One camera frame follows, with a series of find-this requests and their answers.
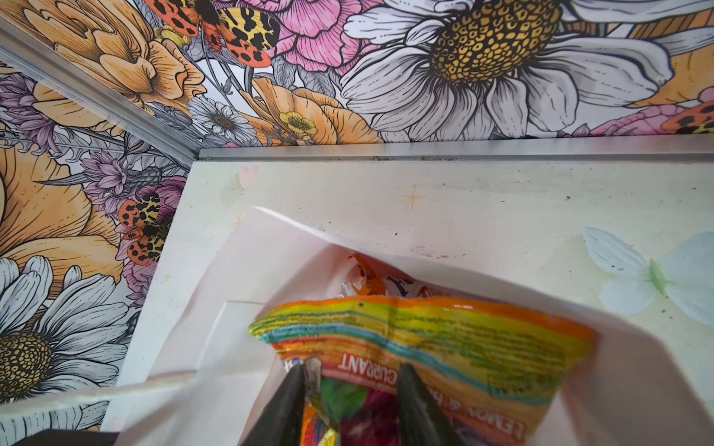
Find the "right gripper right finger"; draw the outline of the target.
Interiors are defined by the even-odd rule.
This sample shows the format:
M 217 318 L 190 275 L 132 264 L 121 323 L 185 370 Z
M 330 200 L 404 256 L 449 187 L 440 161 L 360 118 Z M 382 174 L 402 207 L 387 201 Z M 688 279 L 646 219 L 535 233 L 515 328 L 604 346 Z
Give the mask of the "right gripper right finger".
M 403 446 L 463 445 L 417 370 L 409 363 L 403 363 L 399 368 L 397 402 L 400 442 Z

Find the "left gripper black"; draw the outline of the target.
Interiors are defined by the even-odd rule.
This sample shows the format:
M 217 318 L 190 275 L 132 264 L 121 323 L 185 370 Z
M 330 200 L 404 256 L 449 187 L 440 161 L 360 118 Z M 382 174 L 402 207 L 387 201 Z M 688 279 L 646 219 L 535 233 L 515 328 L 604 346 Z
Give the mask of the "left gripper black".
M 118 432 L 48 429 L 20 440 L 16 446 L 114 446 Z

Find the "red white paper bag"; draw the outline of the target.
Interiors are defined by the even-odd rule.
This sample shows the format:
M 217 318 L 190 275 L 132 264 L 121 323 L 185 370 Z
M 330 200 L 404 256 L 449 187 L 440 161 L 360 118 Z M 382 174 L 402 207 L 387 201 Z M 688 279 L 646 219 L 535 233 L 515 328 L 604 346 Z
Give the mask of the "red white paper bag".
M 141 384 L 11 403 L 3 420 L 124 396 L 115 445 L 710 445 L 669 353 L 600 310 L 388 256 L 273 211 L 219 252 Z

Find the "orange snack packet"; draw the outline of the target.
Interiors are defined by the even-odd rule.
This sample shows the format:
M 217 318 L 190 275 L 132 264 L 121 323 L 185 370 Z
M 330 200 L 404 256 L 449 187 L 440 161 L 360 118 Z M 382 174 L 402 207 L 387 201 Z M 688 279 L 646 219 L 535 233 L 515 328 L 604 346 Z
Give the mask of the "orange snack packet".
M 339 297 L 401 297 L 430 298 L 444 293 L 433 286 L 405 275 L 396 269 L 376 268 L 364 255 L 354 253 L 350 260 L 355 263 L 349 279 L 340 286 Z
M 248 330 L 287 366 L 320 362 L 312 407 L 344 444 L 395 442 L 366 429 L 378 403 L 395 401 L 399 368 L 409 363 L 463 442 L 522 445 L 597 341 L 576 321 L 456 297 L 299 301 L 267 311 Z

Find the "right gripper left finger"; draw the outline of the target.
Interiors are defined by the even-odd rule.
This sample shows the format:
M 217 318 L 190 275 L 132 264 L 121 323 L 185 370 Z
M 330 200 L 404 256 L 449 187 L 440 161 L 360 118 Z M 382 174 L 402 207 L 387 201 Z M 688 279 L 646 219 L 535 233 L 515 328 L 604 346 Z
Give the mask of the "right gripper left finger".
M 305 406 L 304 366 L 290 369 L 256 424 L 243 436 L 241 446 L 298 446 Z

